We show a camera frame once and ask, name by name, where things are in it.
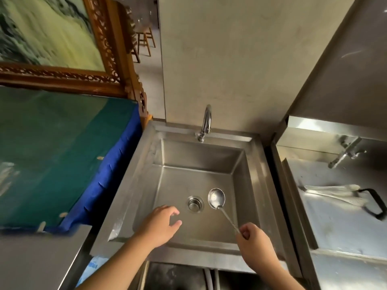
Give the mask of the person's left hand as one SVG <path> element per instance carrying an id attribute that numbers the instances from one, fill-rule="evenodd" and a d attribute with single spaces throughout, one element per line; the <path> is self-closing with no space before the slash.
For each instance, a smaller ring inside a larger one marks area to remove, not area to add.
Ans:
<path id="1" fill-rule="evenodd" d="M 153 250 L 166 244 L 173 235 L 169 234 L 170 219 L 180 212 L 174 206 L 156 207 L 142 222 L 135 235 Z"/>

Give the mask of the person's right hand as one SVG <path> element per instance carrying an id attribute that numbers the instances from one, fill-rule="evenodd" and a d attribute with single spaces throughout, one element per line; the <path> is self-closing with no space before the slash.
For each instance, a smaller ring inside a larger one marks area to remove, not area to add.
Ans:
<path id="1" fill-rule="evenodd" d="M 236 243 L 245 263 L 249 260 L 279 261 L 272 242 L 262 229 L 253 223 L 246 223 L 240 227 L 240 233 L 250 233 L 248 241 L 242 240 L 239 233 L 236 235 Z"/>

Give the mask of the long-handled metal spoon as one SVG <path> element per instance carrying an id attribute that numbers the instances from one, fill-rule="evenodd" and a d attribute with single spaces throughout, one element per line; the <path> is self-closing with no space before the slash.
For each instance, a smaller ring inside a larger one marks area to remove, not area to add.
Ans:
<path id="1" fill-rule="evenodd" d="M 207 197 L 208 203 L 211 208 L 219 210 L 223 213 L 225 218 L 229 221 L 229 223 L 233 226 L 236 233 L 240 234 L 239 228 L 234 224 L 234 222 L 231 220 L 231 218 L 226 213 L 225 209 L 223 208 L 225 205 L 225 194 L 224 192 L 219 188 L 214 188 L 209 191 L 208 197 Z"/>

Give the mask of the person's right forearm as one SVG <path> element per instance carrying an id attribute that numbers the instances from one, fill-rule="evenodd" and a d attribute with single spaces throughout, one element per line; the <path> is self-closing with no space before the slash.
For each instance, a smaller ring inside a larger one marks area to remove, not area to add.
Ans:
<path id="1" fill-rule="evenodd" d="M 279 261 L 258 259 L 246 263 L 272 290 L 306 290 L 282 268 Z"/>

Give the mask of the person's left forearm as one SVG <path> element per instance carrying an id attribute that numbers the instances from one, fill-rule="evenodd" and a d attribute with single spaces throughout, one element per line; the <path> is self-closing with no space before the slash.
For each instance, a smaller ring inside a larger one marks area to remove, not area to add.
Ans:
<path id="1" fill-rule="evenodd" d="M 154 244 L 144 236 L 132 237 L 75 290 L 128 290 L 154 248 Z"/>

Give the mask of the metal sink drain strainer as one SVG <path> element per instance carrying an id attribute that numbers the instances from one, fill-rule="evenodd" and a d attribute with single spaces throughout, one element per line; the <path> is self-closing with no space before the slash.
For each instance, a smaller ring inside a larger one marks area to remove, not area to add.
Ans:
<path id="1" fill-rule="evenodd" d="M 191 213 L 201 213 L 204 206 L 204 201 L 200 196 L 189 196 L 186 200 L 186 208 Z"/>

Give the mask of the white drain pipes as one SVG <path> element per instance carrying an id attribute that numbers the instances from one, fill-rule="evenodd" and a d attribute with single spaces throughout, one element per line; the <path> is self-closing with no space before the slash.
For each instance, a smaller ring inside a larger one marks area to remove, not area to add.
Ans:
<path id="1" fill-rule="evenodd" d="M 221 290 L 218 269 L 204 268 L 207 290 Z"/>

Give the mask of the stainless steel sink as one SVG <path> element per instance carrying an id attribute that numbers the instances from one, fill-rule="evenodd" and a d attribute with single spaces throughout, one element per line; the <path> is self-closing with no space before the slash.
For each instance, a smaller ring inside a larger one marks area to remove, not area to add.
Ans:
<path id="1" fill-rule="evenodd" d="M 137 145 L 90 254 L 110 258 L 156 207 L 174 206 L 182 225 L 148 260 L 252 273 L 236 244 L 235 230 L 212 209 L 211 189 L 225 193 L 234 224 L 256 224 L 271 239 L 282 267 L 302 277 L 278 194 L 258 136 L 213 129 L 203 143 L 195 127 L 150 122 Z M 201 213 L 186 208 L 189 196 L 204 201 Z"/>

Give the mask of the blue table cloth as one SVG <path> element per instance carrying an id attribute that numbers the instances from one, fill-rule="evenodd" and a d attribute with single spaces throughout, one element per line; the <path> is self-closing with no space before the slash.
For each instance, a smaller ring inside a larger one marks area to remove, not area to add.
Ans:
<path id="1" fill-rule="evenodd" d="M 99 226 L 109 210 L 126 168 L 142 136 L 140 116 L 133 112 L 117 143 L 102 160 L 86 190 L 61 222 L 64 234 L 78 225 Z"/>

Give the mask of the light blue plastic bag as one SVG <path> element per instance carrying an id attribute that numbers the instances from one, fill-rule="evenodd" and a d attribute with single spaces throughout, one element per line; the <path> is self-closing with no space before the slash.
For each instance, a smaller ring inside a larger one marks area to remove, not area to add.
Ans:
<path id="1" fill-rule="evenodd" d="M 103 266 L 109 258 L 104 258 L 100 256 L 93 257 L 85 270 L 83 271 L 78 283 L 76 284 L 76 288 L 82 284 L 87 278 L 89 278 L 93 273 L 95 273 L 101 266 Z"/>

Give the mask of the chrome sink faucet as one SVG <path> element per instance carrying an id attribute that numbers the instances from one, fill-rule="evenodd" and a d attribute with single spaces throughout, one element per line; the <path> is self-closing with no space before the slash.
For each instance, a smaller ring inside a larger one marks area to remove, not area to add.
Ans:
<path id="1" fill-rule="evenodd" d="M 198 142 L 203 143 L 205 136 L 211 133 L 211 121 L 212 121 L 212 107 L 210 104 L 206 106 L 204 113 L 204 120 L 202 123 L 201 130 L 195 134 Z"/>

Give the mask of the grey steel side counter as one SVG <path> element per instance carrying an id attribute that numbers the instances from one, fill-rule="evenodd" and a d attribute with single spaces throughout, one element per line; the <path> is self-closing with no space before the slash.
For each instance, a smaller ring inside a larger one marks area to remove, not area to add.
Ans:
<path id="1" fill-rule="evenodd" d="M 0 230 L 0 290 L 65 290 L 89 261 L 92 226 L 65 234 Z"/>

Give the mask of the green glass-covered table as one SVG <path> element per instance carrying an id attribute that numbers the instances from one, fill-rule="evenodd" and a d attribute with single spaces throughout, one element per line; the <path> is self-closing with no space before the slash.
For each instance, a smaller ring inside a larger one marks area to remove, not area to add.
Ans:
<path id="1" fill-rule="evenodd" d="M 133 100 L 0 87 L 0 230 L 59 233 Z"/>

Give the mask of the wooden stool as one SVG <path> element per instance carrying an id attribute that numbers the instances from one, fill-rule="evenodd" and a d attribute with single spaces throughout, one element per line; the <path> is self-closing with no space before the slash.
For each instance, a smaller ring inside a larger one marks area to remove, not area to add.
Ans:
<path id="1" fill-rule="evenodd" d="M 151 46 L 150 42 L 152 42 L 153 47 L 156 48 L 155 39 L 153 37 L 152 28 L 150 26 L 145 27 L 143 29 L 135 29 L 135 38 L 136 45 L 134 46 L 134 54 L 137 58 L 137 62 L 140 63 L 140 47 L 145 47 L 148 51 L 148 56 L 151 57 Z"/>

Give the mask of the painting in carved wooden frame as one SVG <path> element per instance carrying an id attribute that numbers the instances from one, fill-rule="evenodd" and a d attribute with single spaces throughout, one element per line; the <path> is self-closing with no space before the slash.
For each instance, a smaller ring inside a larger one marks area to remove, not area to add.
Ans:
<path id="1" fill-rule="evenodd" d="M 148 118 L 116 0 L 0 0 L 0 85 L 127 98 Z"/>

